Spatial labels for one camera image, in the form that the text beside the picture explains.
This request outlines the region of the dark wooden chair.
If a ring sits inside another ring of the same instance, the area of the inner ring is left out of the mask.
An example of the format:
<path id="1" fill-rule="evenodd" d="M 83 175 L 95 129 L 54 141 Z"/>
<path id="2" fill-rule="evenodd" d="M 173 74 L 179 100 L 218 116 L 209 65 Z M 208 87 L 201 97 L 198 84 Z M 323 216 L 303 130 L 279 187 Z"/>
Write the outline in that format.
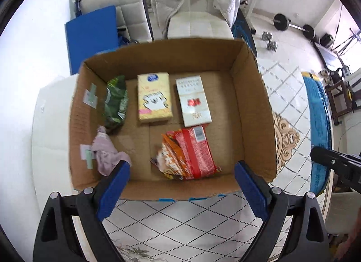
<path id="1" fill-rule="evenodd" d="M 356 87 L 360 87 L 360 79 L 351 85 L 341 80 L 333 86 L 325 87 L 335 126 L 342 123 L 340 120 L 342 116 L 360 110 L 360 90 L 354 91 Z"/>

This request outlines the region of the pale purple cloth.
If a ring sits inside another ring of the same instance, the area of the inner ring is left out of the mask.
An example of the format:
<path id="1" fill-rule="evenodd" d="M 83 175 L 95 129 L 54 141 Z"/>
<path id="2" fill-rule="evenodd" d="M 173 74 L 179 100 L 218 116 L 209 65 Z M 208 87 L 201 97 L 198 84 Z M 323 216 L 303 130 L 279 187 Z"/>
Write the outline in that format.
<path id="1" fill-rule="evenodd" d="M 104 126 L 97 128 L 97 135 L 92 142 L 91 151 L 95 153 L 97 170 L 103 176 L 109 176 L 120 161 L 125 161 L 132 166 L 130 156 L 114 147 Z"/>

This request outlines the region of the cardboard box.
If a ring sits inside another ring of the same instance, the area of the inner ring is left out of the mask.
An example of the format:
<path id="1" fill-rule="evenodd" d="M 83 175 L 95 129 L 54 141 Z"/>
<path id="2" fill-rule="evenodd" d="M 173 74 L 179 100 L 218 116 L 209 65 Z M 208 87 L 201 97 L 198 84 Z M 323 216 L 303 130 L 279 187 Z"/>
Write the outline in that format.
<path id="1" fill-rule="evenodd" d="M 155 72 L 169 74 L 173 117 L 141 123 L 137 77 Z M 81 146 L 91 144 L 103 125 L 106 85 L 118 75 L 126 79 L 129 104 L 124 125 L 111 139 L 132 161 L 122 198 L 188 200 L 236 192 L 234 166 L 241 160 L 265 181 L 275 179 L 273 114 L 252 50 L 241 40 L 167 39 L 122 47 L 83 62 L 70 113 L 69 166 L 75 189 L 94 186 L 101 179 L 96 165 L 81 158 Z M 183 126 L 176 80 L 190 76 L 200 76 L 203 82 L 212 117 L 205 134 L 221 172 L 199 180 L 170 180 L 150 160 L 161 146 L 162 134 Z"/>

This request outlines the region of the orange panda snack bag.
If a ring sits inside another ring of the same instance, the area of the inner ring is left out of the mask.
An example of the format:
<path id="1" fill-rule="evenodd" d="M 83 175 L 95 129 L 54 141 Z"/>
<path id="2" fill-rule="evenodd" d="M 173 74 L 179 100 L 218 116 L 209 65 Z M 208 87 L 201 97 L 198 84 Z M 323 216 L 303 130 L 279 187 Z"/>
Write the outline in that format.
<path id="1" fill-rule="evenodd" d="M 185 180 L 188 176 L 184 153 L 177 141 L 168 134 L 162 134 L 161 148 L 150 161 L 169 179 Z"/>

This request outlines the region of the blue flat board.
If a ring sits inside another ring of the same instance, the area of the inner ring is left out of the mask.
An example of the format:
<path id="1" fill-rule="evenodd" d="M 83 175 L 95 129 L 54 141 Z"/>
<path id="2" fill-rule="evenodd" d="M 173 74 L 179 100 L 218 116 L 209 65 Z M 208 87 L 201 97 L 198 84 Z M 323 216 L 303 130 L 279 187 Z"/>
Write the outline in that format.
<path id="1" fill-rule="evenodd" d="M 76 74 L 84 60 L 119 46 L 116 7 L 97 9 L 67 22 L 65 33 L 70 73 Z"/>

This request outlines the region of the white red cigarette box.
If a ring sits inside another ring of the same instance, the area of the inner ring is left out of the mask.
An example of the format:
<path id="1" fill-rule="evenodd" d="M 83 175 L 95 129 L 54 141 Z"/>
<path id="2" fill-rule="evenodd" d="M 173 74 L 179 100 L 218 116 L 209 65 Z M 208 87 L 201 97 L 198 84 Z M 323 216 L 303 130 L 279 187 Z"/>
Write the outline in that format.
<path id="1" fill-rule="evenodd" d="M 176 87 L 186 128 L 212 122 L 211 112 L 200 76 L 176 79 Z"/>

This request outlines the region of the chrome dumbbell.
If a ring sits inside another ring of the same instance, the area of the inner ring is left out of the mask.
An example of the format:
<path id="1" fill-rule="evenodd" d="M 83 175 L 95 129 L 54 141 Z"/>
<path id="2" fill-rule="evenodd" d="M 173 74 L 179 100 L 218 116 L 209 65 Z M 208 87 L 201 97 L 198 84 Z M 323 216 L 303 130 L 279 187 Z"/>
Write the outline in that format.
<path id="1" fill-rule="evenodd" d="M 276 41 L 269 40 L 267 43 L 267 50 L 276 52 L 278 48 L 278 43 Z"/>
<path id="2" fill-rule="evenodd" d="M 261 39 L 263 41 L 271 41 L 273 38 L 273 35 L 271 32 L 263 31 Z"/>

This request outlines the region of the white padded chair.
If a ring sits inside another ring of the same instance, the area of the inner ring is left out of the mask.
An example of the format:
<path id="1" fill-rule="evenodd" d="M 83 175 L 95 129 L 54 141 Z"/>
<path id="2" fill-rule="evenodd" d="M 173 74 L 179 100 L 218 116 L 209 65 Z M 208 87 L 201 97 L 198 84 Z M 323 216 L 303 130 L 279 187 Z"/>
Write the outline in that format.
<path id="1" fill-rule="evenodd" d="M 231 28 L 221 14 L 178 12 L 168 24 L 167 39 L 234 39 Z"/>
<path id="2" fill-rule="evenodd" d="M 114 6 L 116 27 L 130 40 L 140 43 L 154 40 L 146 0 L 75 0 L 77 16 Z"/>

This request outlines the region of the black blue exercise mat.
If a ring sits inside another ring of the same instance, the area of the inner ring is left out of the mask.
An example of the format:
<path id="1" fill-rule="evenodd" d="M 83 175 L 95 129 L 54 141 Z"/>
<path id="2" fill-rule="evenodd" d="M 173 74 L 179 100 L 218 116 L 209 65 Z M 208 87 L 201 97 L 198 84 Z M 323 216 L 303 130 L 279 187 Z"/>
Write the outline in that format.
<path id="1" fill-rule="evenodd" d="M 231 28 L 231 31 L 234 38 L 243 39 L 243 41 L 247 43 L 248 47 L 252 49 L 254 56 L 258 56 L 252 31 L 250 30 L 241 9 L 238 9 L 237 18 Z"/>

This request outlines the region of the blue long snack packet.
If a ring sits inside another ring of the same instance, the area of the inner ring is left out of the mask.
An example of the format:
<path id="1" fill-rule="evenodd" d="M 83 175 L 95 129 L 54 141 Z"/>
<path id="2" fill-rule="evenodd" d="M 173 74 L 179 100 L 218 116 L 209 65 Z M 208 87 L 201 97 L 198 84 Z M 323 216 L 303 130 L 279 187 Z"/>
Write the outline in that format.
<path id="1" fill-rule="evenodd" d="M 330 150 L 332 148 L 332 131 L 328 108 L 328 99 L 324 87 L 317 75 L 311 72 L 301 72 L 308 98 L 310 111 L 311 148 L 320 146 Z M 330 169 L 311 160 L 310 190 L 315 195 L 324 192 Z"/>

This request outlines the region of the yellow tissue pack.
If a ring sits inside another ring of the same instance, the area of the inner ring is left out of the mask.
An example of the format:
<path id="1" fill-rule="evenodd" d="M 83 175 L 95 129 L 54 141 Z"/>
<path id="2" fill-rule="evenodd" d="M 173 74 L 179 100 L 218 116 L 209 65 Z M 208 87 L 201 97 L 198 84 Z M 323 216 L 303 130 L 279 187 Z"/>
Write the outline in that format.
<path id="1" fill-rule="evenodd" d="M 172 119 L 171 86 L 167 72 L 138 75 L 138 119 L 142 123 Z"/>

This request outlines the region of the red wet wipes pack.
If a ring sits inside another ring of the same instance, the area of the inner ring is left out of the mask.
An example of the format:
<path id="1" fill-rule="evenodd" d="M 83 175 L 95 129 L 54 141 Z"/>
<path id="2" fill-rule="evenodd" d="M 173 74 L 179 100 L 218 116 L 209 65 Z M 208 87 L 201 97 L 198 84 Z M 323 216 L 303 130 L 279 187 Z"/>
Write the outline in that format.
<path id="1" fill-rule="evenodd" d="M 173 138 L 183 152 L 187 179 L 206 178 L 221 172 L 213 160 L 203 125 L 179 129 Z"/>

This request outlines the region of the floor barbell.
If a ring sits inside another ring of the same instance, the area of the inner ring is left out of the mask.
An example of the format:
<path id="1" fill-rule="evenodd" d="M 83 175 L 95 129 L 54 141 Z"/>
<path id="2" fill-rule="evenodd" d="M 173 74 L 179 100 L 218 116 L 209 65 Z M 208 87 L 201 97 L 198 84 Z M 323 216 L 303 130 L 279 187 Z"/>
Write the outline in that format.
<path id="1" fill-rule="evenodd" d="M 304 26 L 298 26 L 291 23 L 291 20 L 281 13 L 277 13 L 273 17 L 273 25 L 277 30 L 286 31 L 288 28 L 295 28 L 301 31 L 306 39 L 312 40 L 315 36 L 315 30 L 311 25 L 305 24 Z"/>

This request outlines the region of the green snack bag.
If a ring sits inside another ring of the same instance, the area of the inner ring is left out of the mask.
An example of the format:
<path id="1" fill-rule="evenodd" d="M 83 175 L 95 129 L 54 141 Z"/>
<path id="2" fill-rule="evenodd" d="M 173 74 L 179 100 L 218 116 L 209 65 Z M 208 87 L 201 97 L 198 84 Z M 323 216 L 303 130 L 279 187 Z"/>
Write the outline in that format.
<path id="1" fill-rule="evenodd" d="M 108 81 L 104 101 L 105 130 L 107 134 L 115 133 L 124 123 L 127 116 L 129 96 L 125 76 L 120 75 Z"/>

